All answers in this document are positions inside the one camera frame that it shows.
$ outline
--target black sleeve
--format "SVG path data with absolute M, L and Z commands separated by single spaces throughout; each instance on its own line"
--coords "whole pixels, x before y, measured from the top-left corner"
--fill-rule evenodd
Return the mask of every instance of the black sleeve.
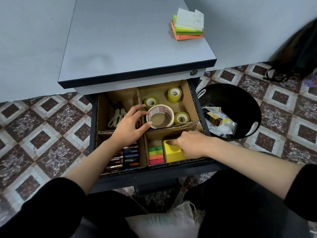
M 305 165 L 297 174 L 284 200 L 288 208 L 313 222 L 317 222 L 316 183 L 317 165 Z
M 75 182 L 53 179 L 0 228 L 0 237 L 70 237 L 80 224 L 85 201 L 85 192 Z

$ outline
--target sticky note stack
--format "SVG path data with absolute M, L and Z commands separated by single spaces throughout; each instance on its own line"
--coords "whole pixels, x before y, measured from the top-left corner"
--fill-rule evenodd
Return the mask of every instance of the sticky note stack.
M 149 154 L 150 165 L 165 163 L 162 146 L 149 148 Z
M 179 8 L 177 15 L 173 16 L 171 25 L 177 41 L 204 36 L 204 14 L 197 10 L 190 12 Z
M 176 162 L 176 161 L 186 159 L 179 145 L 169 145 L 166 143 L 166 141 L 168 140 L 164 140 L 166 163 Z

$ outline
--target hand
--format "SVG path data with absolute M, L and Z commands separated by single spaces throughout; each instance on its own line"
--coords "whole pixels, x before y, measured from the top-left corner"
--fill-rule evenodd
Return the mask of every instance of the hand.
M 139 110 L 144 107 L 145 104 L 133 106 L 116 127 L 116 130 L 110 139 L 118 146 L 118 149 L 122 149 L 130 144 L 133 144 L 151 127 L 152 122 L 147 122 L 140 128 L 135 128 L 137 120 L 142 115 L 150 114 L 148 111 Z
M 211 137 L 203 135 L 198 131 L 184 131 L 176 139 L 169 141 L 170 145 L 179 145 L 187 159 L 198 159 L 208 156 L 208 147 L 212 145 Z

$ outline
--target drawer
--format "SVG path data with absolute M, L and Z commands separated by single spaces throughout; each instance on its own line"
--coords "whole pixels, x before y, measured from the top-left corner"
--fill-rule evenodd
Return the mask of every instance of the drawer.
M 90 102 L 93 104 L 89 152 L 92 152 L 113 133 L 107 126 L 114 114 L 114 108 L 111 103 L 122 101 L 125 110 L 128 111 L 130 107 L 142 103 L 145 97 L 152 94 L 152 96 L 160 96 L 160 104 L 167 104 L 174 112 L 185 111 L 191 118 L 191 121 L 187 124 L 174 125 L 168 128 L 149 129 L 138 140 L 140 168 L 102 174 L 91 193 L 171 180 L 226 168 L 225 165 L 208 158 L 149 165 L 148 147 L 153 143 L 155 144 L 158 140 L 178 137 L 182 131 L 194 129 L 210 135 L 208 128 L 205 128 L 207 124 L 195 92 L 194 80 L 173 81 L 89 96 Z M 183 96 L 179 103 L 171 104 L 164 97 L 164 93 L 166 95 L 167 90 L 174 86 L 178 86 L 183 90 Z

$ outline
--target cardboard organizer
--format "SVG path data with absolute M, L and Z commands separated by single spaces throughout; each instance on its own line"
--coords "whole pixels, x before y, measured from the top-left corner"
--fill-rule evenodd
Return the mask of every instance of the cardboard organizer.
M 170 103 L 167 100 L 167 91 L 171 87 L 179 87 L 183 91 L 183 95 L 178 103 Z M 138 88 L 127 88 L 122 90 L 115 90 L 106 93 L 100 93 L 97 98 L 96 109 L 96 130 L 94 149 L 96 149 L 103 141 L 107 140 L 113 134 L 113 130 L 109 130 L 107 124 L 114 115 L 115 109 L 110 105 L 109 99 L 116 104 L 122 101 L 125 111 L 128 112 L 130 108 L 137 104 L 142 104 L 144 99 L 148 96 L 154 96 L 159 100 L 160 104 L 169 106 L 174 114 L 178 112 L 186 112 L 189 114 L 191 120 L 188 123 L 181 125 L 173 125 L 168 128 L 149 129 L 138 140 L 140 152 L 140 168 L 132 170 L 124 170 L 112 173 L 102 174 L 101 177 L 121 175 L 125 173 L 132 173 L 142 171 L 144 169 L 159 168 L 169 165 L 177 165 L 186 162 L 195 162 L 196 159 L 181 160 L 172 163 L 164 163 L 157 165 L 150 165 L 149 148 L 162 146 L 163 140 L 178 138 L 183 131 L 197 130 L 205 133 L 200 123 L 197 107 L 194 102 L 192 91 L 189 88 L 187 80 L 173 81 L 168 83 L 154 84 L 142 86 Z M 145 117 L 141 118 L 142 124 L 146 122 Z

